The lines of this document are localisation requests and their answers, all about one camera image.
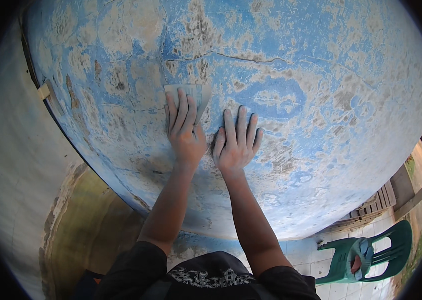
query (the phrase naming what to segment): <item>black t-shirt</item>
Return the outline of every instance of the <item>black t-shirt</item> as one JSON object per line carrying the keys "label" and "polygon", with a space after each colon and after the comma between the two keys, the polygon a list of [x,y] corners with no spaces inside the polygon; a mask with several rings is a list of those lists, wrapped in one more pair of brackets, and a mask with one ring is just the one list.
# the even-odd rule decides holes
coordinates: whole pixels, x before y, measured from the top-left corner
{"label": "black t-shirt", "polygon": [[270,268],[256,279],[222,251],[178,264],[166,273],[166,255],[145,241],[121,253],[101,280],[95,299],[319,299],[316,281],[294,268]]}

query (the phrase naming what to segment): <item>chair backrest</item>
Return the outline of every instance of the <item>chair backrest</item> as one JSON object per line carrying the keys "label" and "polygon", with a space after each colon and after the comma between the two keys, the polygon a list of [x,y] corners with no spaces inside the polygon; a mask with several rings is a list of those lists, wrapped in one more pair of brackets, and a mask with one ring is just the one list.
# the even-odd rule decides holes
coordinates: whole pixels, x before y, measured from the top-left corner
{"label": "chair backrest", "polygon": [[401,272],[404,266],[406,266],[412,247],[412,229],[409,222],[402,220],[393,227],[389,228],[387,231],[384,231],[375,237],[370,237],[368,241],[370,243],[374,243],[384,239],[385,237],[389,237],[391,239],[391,247],[375,253],[373,255],[371,265],[375,266],[387,261],[389,262],[388,267],[381,275],[363,278],[361,281],[377,281],[386,279]]}

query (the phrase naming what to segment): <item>white wall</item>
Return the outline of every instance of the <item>white wall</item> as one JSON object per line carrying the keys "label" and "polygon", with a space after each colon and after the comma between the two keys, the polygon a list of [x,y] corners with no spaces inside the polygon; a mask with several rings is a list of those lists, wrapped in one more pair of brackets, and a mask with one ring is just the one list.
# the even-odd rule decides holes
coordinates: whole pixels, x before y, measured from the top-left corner
{"label": "white wall", "polygon": [[16,21],[0,45],[0,252],[30,297],[44,299],[38,251],[45,221],[70,166],[83,161],[27,70]]}

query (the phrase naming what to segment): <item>finger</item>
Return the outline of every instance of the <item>finger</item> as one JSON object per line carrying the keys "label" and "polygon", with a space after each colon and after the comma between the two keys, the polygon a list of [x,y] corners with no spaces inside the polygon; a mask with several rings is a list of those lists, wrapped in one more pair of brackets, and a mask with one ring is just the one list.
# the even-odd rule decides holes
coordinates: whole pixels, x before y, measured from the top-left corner
{"label": "finger", "polygon": [[196,126],[194,126],[193,131],[199,141],[206,141],[206,134],[204,133],[201,123],[198,123]]}
{"label": "finger", "polygon": [[188,99],[186,98],[186,93],[182,88],[178,88],[178,98],[179,98],[179,110],[178,116],[176,117],[176,122],[173,127],[172,133],[178,133],[183,127],[184,120],[188,114]]}
{"label": "finger", "polygon": [[258,128],[256,131],[256,139],[254,140],[254,145],[253,145],[254,155],[256,155],[257,151],[259,150],[259,147],[261,146],[261,142],[263,140],[263,132],[264,130],[262,128]]}
{"label": "finger", "polygon": [[247,127],[247,137],[246,145],[248,149],[252,149],[254,145],[254,139],[256,137],[256,124],[257,124],[258,115],[253,113],[251,119],[249,120],[249,125]]}
{"label": "finger", "polygon": [[239,106],[237,124],[238,146],[246,147],[246,106]]}
{"label": "finger", "polygon": [[226,142],[226,132],[224,128],[220,127],[218,130],[218,134],[216,135],[216,141],[214,141],[214,148],[212,150],[212,155],[216,158],[221,155],[221,151],[224,147],[224,143]]}
{"label": "finger", "polygon": [[194,122],[196,121],[196,101],[190,95],[187,96],[188,101],[188,113],[184,120],[183,128],[181,132],[193,132]]}
{"label": "finger", "polygon": [[178,114],[178,109],[176,108],[175,100],[173,99],[172,93],[166,93],[166,102],[169,113],[168,135],[170,135],[176,122],[176,115]]}
{"label": "finger", "polygon": [[229,109],[224,110],[224,128],[226,131],[226,142],[230,147],[237,146],[236,128],[232,122],[232,113]]}

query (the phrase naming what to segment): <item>grass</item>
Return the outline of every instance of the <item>grass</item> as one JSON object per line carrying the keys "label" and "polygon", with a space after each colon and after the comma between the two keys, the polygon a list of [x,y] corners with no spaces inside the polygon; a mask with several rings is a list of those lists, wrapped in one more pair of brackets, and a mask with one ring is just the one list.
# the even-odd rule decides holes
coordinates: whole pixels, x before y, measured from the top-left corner
{"label": "grass", "polygon": [[414,161],[412,154],[409,154],[408,159],[406,159],[406,161],[404,162],[404,166],[408,171],[409,177],[413,178],[414,170],[416,169],[416,162]]}
{"label": "grass", "polygon": [[422,259],[422,229],[421,229],[421,235],[418,240],[418,245],[416,247],[416,251],[411,250],[412,257],[409,258],[408,263],[404,267],[401,273],[401,282],[400,286],[404,286],[406,282],[411,278],[412,274],[414,273],[414,270],[418,267],[419,262]]}

